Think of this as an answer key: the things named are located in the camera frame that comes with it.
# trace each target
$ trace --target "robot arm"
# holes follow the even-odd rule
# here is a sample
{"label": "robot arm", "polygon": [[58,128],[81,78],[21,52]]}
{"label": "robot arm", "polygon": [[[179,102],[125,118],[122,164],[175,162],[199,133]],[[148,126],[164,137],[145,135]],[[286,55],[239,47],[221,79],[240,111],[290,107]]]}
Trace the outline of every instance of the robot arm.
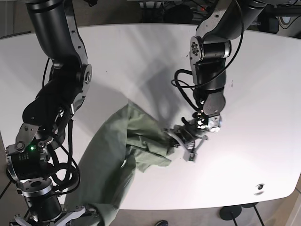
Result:
{"label": "robot arm", "polygon": [[[79,208],[73,213],[64,213],[57,196],[71,192],[62,193],[72,186],[77,188],[80,182],[78,166],[75,162],[75,167],[71,164],[72,117],[85,100],[92,79],[92,67],[87,63],[86,49],[78,33],[71,0],[24,2],[40,46],[52,60],[53,66],[49,82],[43,84],[36,99],[23,112],[23,124],[16,143],[6,148],[8,172],[18,193],[25,198],[33,217],[30,224],[43,225],[55,221],[54,225],[65,225],[62,222],[66,221],[66,217],[70,221],[86,211]],[[67,125],[68,162],[60,163],[55,149],[62,147]],[[64,180],[56,175],[62,169],[66,170]],[[16,225],[29,223],[15,217]]]}
{"label": "robot arm", "polygon": [[[286,3],[279,0],[273,4]],[[195,141],[207,140],[207,132],[218,132],[221,128],[221,111],[226,105],[223,95],[226,84],[226,69],[235,59],[242,43],[243,31],[263,11],[269,0],[221,0],[211,16],[203,21],[190,40],[191,72],[178,70],[173,85],[176,86],[188,103],[196,110],[191,121],[182,119],[183,126],[169,130],[174,146],[185,145],[188,151],[186,160],[195,161]],[[231,54],[231,40],[240,37],[238,49],[226,65]],[[179,73],[193,76],[194,86],[183,86]],[[184,88],[194,88],[195,106],[184,93]]]}

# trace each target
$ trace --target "metal bracket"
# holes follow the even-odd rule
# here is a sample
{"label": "metal bracket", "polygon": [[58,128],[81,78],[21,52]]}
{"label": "metal bracket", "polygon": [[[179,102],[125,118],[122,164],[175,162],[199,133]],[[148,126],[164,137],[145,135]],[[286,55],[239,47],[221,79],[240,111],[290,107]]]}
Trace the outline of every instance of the metal bracket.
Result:
{"label": "metal bracket", "polygon": [[24,152],[25,148],[34,139],[38,129],[39,126],[23,123],[16,137],[16,143],[14,145],[9,145],[6,149],[7,156]]}
{"label": "metal bracket", "polygon": [[196,30],[196,36],[203,38],[206,33],[212,31],[218,25],[231,2],[232,0],[218,1],[211,16],[207,20],[203,21]]}
{"label": "metal bracket", "polygon": [[198,155],[197,154],[197,150],[202,146],[202,144],[204,143],[205,140],[208,140],[208,137],[207,136],[203,136],[200,139],[201,139],[201,141],[200,141],[200,143],[199,143],[199,145],[197,147],[195,147],[192,151],[185,153],[184,159],[186,161],[192,161],[192,162],[196,161],[196,158],[197,158],[197,155]]}
{"label": "metal bracket", "polygon": [[[86,208],[84,206],[76,207],[74,212],[67,213],[61,219],[59,219],[56,223],[50,222],[49,226],[65,226],[71,220],[79,218],[86,212]],[[15,221],[20,226],[32,226],[28,222],[26,222],[20,215],[15,215]]]}
{"label": "metal bracket", "polygon": [[76,207],[74,212],[67,213],[56,223],[50,222],[49,226],[65,226],[69,221],[79,218],[85,212],[86,208],[84,206]]}

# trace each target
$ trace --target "black wire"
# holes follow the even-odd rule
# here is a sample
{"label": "black wire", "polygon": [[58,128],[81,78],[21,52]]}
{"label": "black wire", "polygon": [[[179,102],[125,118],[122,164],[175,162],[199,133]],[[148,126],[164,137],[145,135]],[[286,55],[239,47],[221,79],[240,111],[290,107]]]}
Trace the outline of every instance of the black wire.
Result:
{"label": "black wire", "polygon": [[282,29],[284,29],[284,30],[286,30],[286,29],[288,29],[299,17],[301,17],[301,15],[300,16],[297,16],[292,22],[291,22],[291,24],[288,26],[288,27],[286,27],[286,28],[284,28],[281,24],[279,24],[280,25],[280,27],[282,28]]}
{"label": "black wire", "polygon": [[45,77],[46,77],[46,72],[47,72],[49,60],[50,60],[50,58],[48,57],[48,60],[46,62],[46,66],[45,66],[45,69],[44,69],[44,74],[43,74],[42,88],[44,88],[44,86],[45,86]]}
{"label": "black wire", "polygon": [[[180,73],[185,73],[185,74],[189,74],[189,75],[192,75],[192,72],[190,71],[187,71],[187,70],[184,70],[184,69],[180,69],[178,71],[175,72],[174,74],[174,79],[175,80],[178,80],[178,76]],[[189,99],[189,97],[187,96],[187,94],[184,92],[183,88],[180,87],[180,84],[178,81],[175,82],[177,85],[178,85],[178,90],[179,92],[182,94],[183,98],[188,102],[188,104],[195,110],[195,111],[198,111],[199,108],[196,107],[193,102]]]}
{"label": "black wire", "polygon": [[238,7],[238,10],[239,10],[239,13],[240,13],[240,22],[241,22],[241,35],[240,35],[240,40],[239,40],[239,44],[238,44],[238,48],[233,56],[233,58],[230,60],[230,62],[223,68],[221,69],[217,75],[213,76],[208,82],[205,82],[205,83],[202,83],[202,84],[198,84],[198,85],[194,85],[194,86],[179,86],[177,85],[175,82],[181,82],[183,83],[182,80],[176,80],[176,79],[173,79],[171,80],[171,84],[175,87],[181,87],[181,88],[199,88],[199,87],[202,87],[204,85],[207,85],[209,84],[210,82],[212,82],[214,79],[216,79],[218,76],[220,76],[222,73],[225,72],[225,70],[233,63],[233,61],[235,60],[239,50],[240,50],[240,47],[241,47],[241,44],[242,44],[242,41],[243,41],[243,37],[244,37],[244,22],[243,22],[243,16],[242,16],[242,12],[241,12],[241,8],[240,8],[240,5],[239,3],[237,2],[237,0],[234,0],[236,2],[236,5]]}
{"label": "black wire", "polygon": [[0,199],[3,197],[3,195],[5,194],[5,192],[7,191],[8,187],[10,186],[12,182],[9,181],[8,185],[6,185],[6,187],[4,188],[3,192],[0,194]]}
{"label": "black wire", "polygon": [[[62,148],[62,150],[66,153],[66,155],[69,155],[68,151],[66,150],[66,148],[61,144],[61,142],[58,140],[57,136],[54,134],[53,136],[53,139],[59,144],[60,148]],[[54,193],[52,194],[53,195],[63,195],[63,194],[69,194],[71,192],[74,192],[76,189],[78,189],[79,185],[80,185],[80,171],[79,171],[79,166],[77,165],[77,163],[75,162],[75,160],[72,158],[72,163],[74,164],[76,170],[77,170],[77,173],[78,173],[78,176],[79,176],[79,180],[78,180],[78,183],[76,184],[76,186],[69,190],[69,191],[66,191],[66,192],[58,192],[58,193]]]}
{"label": "black wire", "polygon": [[71,162],[72,162],[72,155],[73,155],[73,141],[72,141],[72,130],[73,130],[73,120],[70,119],[68,122],[68,170],[66,171],[64,180],[68,180],[70,177],[70,169],[71,169]]}
{"label": "black wire", "polygon": [[29,209],[27,210],[27,212],[25,213],[25,215],[24,215],[24,217],[23,217],[25,220],[26,220],[28,214],[29,214]]}

